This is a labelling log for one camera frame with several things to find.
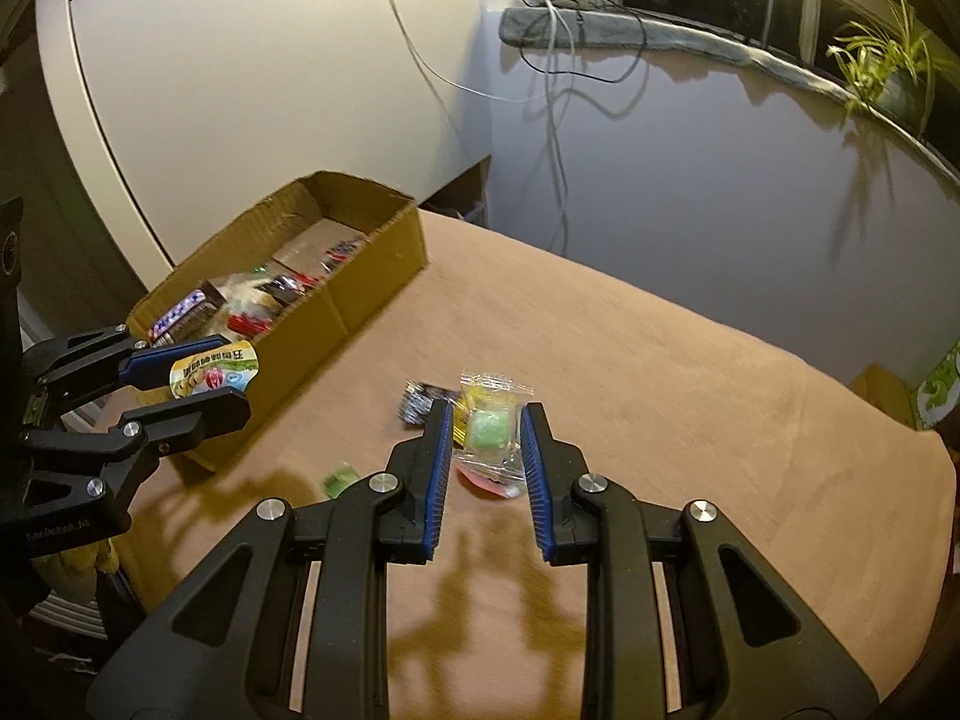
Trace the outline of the brown chocolate egg pack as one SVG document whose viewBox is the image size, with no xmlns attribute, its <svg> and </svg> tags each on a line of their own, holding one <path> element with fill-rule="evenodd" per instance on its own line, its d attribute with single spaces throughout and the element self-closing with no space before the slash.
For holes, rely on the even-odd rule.
<svg viewBox="0 0 960 720">
<path fill-rule="evenodd" d="M 457 468 L 459 476 L 465 479 L 472 488 L 480 491 L 480 493 L 506 500 L 519 499 L 519 497 L 526 494 L 526 488 L 524 488 L 522 484 L 514 483 L 514 481 L 506 481 L 506 483 L 503 483 L 503 481 L 498 481 L 498 479 L 491 479 L 488 476 L 482 475 L 482 473 L 477 473 L 473 468 L 470 468 L 469 465 L 464 465 L 462 461 L 458 461 L 455 464 L 455 468 Z"/>
</svg>

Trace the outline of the blue white chocolate bar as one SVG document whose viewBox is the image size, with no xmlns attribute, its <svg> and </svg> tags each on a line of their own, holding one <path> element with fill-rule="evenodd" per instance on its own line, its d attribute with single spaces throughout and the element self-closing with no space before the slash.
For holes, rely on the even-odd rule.
<svg viewBox="0 0 960 720">
<path fill-rule="evenodd" d="M 192 289 L 151 325 L 149 343 L 167 346 L 189 340 L 223 306 L 223 294 L 210 284 Z"/>
</svg>

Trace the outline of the green jelly cup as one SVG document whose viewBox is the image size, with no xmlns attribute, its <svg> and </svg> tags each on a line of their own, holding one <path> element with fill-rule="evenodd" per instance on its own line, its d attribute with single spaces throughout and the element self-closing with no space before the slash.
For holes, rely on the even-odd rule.
<svg viewBox="0 0 960 720">
<path fill-rule="evenodd" d="M 256 348 L 250 341 L 236 341 L 174 362 L 169 371 L 169 390 L 174 398 L 225 388 L 244 392 L 259 371 Z"/>
</svg>

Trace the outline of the green candy clear wrapper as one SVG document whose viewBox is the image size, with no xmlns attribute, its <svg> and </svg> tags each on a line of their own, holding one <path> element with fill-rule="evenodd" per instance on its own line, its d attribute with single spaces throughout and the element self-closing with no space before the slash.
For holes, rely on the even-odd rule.
<svg viewBox="0 0 960 720">
<path fill-rule="evenodd" d="M 517 379 L 464 372 L 460 376 L 462 465 L 493 483 L 526 483 L 519 422 L 524 406 L 532 400 L 534 388 Z"/>
</svg>

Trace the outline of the dark brownie red-edged wrapper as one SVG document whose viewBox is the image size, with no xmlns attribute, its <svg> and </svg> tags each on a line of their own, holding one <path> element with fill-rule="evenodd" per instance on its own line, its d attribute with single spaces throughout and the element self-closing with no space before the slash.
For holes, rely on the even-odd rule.
<svg viewBox="0 0 960 720">
<path fill-rule="evenodd" d="M 329 278 L 339 268 L 352 260 L 352 258 L 363 249 L 368 242 L 364 236 L 355 236 L 350 239 L 343 239 L 320 254 L 320 274 L 324 278 Z"/>
</svg>

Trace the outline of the small green wrapper piece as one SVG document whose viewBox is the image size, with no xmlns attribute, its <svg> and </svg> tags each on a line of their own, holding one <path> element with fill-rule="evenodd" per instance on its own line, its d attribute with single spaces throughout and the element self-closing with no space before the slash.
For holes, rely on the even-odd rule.
<svg viewBox="0 0 960 720">
<path fill-rule="evenodd" d="M 359 480 L 359 473 L 352 465 L 340 465 L 333 472 L 324 476 L 322 491 L 329 499 L 337 499 L 345 489 L 350 488 Z"/>
</svg>

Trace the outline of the black white patterned candy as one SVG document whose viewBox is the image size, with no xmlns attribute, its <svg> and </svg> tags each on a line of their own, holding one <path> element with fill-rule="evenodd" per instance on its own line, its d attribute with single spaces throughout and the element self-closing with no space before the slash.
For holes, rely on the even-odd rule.
<svg viewBox="0 0 960 720">
<path fill-rule="evenodd" d="M 459 390 L 409 380 L 405 383 L 400 405 L 398 405 L 398 419 L 405 427 L 425 426 L 431 408 L 437 401 L 447 401 L 451 405 L 457 405 L 459 400 Z"/>
</svg>

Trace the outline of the brown cardboard box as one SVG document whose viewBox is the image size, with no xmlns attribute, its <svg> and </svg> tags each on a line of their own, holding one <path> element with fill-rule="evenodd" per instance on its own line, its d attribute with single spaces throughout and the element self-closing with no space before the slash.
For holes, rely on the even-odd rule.
<svg viewBox="0 0 960 720">
<path fill-rule="evenodd" d="M 343 239 L 366 245 L 329 278 L 320 254 Z M 210 284 L 224 306 L 191 340 L 223 335 L 250 341 L 260 371 L 245 389 L 244 429 L 207 440 L 189 457 L 207 470 L 233 460 L 366 320 L 427 266 L 416 203 L 393 188 L 320 171 L 270 193 L 217 232 L 128 314 L 149 329 L 195 288 Z"/>
</svg>

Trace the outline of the green snack bag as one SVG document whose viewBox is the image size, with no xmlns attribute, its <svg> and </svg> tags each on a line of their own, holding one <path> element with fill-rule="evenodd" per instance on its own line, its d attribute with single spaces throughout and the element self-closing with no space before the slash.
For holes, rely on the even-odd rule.
<svg viewBox="0 0 960 720">
<path fill-rule="evenodd" d="M 956 341 L 911 392 L 916 429 L 932 429 L 958 405 L 958 348 L 960 343 Z"/>
</svg>

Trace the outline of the grey windowsill cloth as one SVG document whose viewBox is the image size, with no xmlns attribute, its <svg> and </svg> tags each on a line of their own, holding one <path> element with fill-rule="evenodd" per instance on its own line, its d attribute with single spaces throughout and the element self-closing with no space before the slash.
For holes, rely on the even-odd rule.
<svg viewBox="0 0 960 720">
<path fill-rule="evenodd" d="M 786 60 L 778 59 L 770 52 L 758 47 L 746 46 L 727 37 L 721 37 L 701 29 L 674 25 L 667 21 L 656 20 L 649 16 L 628 15 L 619 11 L 570 10 L 562 8 L 560 18 L 573 32 L 575 49 L 624 50 L 641 54 L 646 52 L 681 52 L 696 55 L 703 59 L 716 60 L 721 64 L 736 68 L 751 68 L 775 78 L 786 86 L 820 94 L 832 99 L 844 109 L 848 94 L 844 88 L 828 82 L 813 71 L 800 68 Z M 544 49 L 548 44 L 550 11 L 539 7 L 509 7 L 500 16 L 498 37 L 505 46 L 515 49 Z M 934 171 L 953 190 L 958 192 L 958 169 L 940 158 L 935 149 L 923 145 L 903 128 L 882 115 L 870 115 L 874 121 L 882 122 L 889 130 L 921 156 Z"/>
</svg>

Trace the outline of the potted spider plant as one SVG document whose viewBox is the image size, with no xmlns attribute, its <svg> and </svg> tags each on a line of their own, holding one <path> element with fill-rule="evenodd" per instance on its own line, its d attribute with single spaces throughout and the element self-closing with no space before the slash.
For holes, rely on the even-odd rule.
<svg viewBox="0 0 960 720">
<path fill-rule="evenodd" d="M 934 110 L 937 73 L 947 62 L 929 45 L 910 0 L 887 0 L 893 25 L 850 20 L 827 47 L 835 60 L 848 99 L 844 117 L 878 114 L 921 138 Z"/>
</svg>

